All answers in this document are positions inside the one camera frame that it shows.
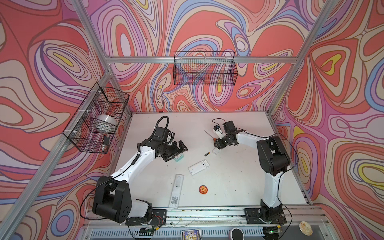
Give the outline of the small white remote control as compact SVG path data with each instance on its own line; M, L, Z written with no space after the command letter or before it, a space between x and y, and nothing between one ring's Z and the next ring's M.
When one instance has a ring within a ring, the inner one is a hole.
M208 163L207 160L203 160L203 161L200 161L192 166L190 166L188 168L190 174L193 176L193 175L196 175L202 171L204 171L205 169L208 169L210 167L210 164Z

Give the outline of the long white remote control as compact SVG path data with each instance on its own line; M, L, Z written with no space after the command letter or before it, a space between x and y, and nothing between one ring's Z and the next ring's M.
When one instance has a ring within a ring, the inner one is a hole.
M175 177L171 198L169 202L170 209L177 209L179 206L183 181L184 181L184 175L177 174Z

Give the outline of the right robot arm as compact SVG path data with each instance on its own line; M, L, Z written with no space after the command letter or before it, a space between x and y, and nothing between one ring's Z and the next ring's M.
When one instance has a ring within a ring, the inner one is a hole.
M251 134L235 127L233 121L219 125L215 123L213 132L215 148L221 150L228 146L246 145L257 149L262 170L265 172L265 188L259 208L245 209L244 218L248 224L280 224L287 222L283 203L280 200L283 174L288 172L291 158L280 137Z

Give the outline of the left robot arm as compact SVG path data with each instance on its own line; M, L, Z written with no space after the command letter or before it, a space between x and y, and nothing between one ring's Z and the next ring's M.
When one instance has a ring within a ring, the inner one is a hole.
M182 141L174 140L175 133L168 126L159 125L162 120L170 121L168 116L160 117L151 135L137 144L136 154L124 166L111 176L98 179L91 192L94 194L92 212L99 216L99 220L152 225L154 220L160 219L154 215L150 202L132 198L130 184L155 159L169 162L188 151Z

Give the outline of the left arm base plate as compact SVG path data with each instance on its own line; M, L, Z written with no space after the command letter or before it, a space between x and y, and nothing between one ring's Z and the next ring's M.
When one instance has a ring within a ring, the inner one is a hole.
M166 224L166 217L166 209L148 210L142 218L128 218L126 220L126 226L163 226Z

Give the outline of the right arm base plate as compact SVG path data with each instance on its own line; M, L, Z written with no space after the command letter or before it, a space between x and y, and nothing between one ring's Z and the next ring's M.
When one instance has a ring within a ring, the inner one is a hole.
M261 207L261 208L246 208L245 218L247 224L267 224L267 225L284 225L287 219L283 209L278 206L275 208Z

